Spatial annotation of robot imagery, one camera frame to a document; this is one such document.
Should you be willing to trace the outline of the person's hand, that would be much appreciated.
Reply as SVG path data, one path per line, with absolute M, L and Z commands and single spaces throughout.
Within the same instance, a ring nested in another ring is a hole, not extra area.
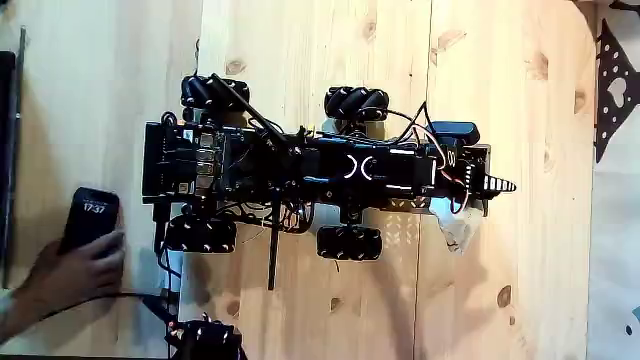
M 15 292 L 16 300 L 37 317 L 116 293 L 122 285 L 126 257 L 122 227 L 68 253 L 59 252 L 60 244 L 53 241 L 40 251 Z

